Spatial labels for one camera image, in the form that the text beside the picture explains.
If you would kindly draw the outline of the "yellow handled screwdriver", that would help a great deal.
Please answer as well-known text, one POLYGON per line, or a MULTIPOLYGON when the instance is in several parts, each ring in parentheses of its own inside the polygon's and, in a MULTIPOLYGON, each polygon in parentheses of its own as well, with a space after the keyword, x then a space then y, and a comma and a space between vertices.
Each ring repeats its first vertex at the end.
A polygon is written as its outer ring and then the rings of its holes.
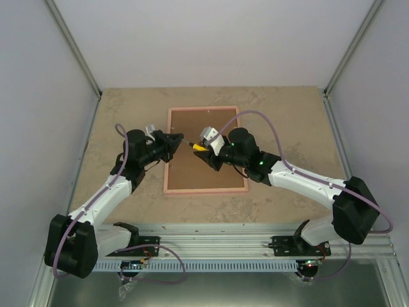
POLYGON ((186 139, 182 139, 181 144, 189 146, 195 152, 209 152, 210 151, 207 147, 204 147, 197 143, 189 142, 186 139))

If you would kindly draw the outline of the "pink picture frame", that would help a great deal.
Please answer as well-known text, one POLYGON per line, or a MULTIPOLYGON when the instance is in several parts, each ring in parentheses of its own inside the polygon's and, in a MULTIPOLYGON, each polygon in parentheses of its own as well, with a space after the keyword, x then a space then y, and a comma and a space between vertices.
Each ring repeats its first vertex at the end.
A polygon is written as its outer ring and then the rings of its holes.
POLYGON ((239 113, 238 106, 171 107, 168 111, 168 133, 182 133, 173 159, 164 171, 164 194, 230 194, 249 191, 249 181, 235 169, 223 165, 220 171, 207 166, 194 155, 190 142, 199 143, 207 126, 221 129, 239 113))

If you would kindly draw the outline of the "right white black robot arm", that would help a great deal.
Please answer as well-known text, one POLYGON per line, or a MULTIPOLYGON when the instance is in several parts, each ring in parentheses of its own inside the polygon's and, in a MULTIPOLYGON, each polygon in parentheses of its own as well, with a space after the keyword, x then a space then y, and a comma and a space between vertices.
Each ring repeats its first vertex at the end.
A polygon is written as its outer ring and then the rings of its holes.
POLYGON ((303 221, 293 235, 273 237, 269 246, 277 256, 314 256, 334 239, 361 245, 380 215, 362 179, 339 180, 298 170, 281 157, 261 151, 245 128, 221 136, 215 128, 206 127, 200 138, 206 149, 194 154, 215 171, 231 165, 253 182, 296 192, 331 211, 325 217, 303 221))

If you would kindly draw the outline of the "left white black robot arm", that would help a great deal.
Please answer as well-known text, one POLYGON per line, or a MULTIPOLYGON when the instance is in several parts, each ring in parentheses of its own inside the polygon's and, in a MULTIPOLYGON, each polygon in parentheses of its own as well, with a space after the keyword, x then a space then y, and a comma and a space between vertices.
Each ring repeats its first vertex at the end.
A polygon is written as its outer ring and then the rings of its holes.
POLYGON ((101 225, 139 187, 148 165, 173 158, 184 135, 167 134, 152 125, 146 130, 125 130, 117 123, 115 129, 123 137, 123 149, 106 181, 79 208, 65 216, 58 214, 50 222, 44 262, 57 279, 67 275, 85 278, 99 258, 114 253, 158 254, 158 237, 141 237, 138 227, 123 222, 105 230, 101 225))

